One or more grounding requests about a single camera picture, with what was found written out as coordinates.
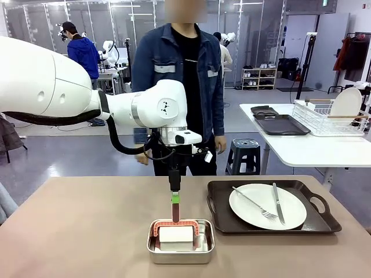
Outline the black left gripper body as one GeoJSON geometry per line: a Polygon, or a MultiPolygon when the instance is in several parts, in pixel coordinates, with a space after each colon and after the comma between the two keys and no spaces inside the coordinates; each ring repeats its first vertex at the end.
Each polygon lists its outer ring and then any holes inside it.
{"type": "Polygon", "coordinates": [[[171,191],[179,191],[181,176],[191,160],[191,146],[158,147],[158,176],[168,176],[171,191]]]}

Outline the person's left hand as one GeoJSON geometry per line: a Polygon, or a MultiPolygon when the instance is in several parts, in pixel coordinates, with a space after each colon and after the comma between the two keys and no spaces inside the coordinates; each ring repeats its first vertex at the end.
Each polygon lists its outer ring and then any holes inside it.
{"type": "Polygon", "coordinates": [[[222,154],[227,148],[226,136],[215,136],[214,141],[217,154],[222,154]]]}

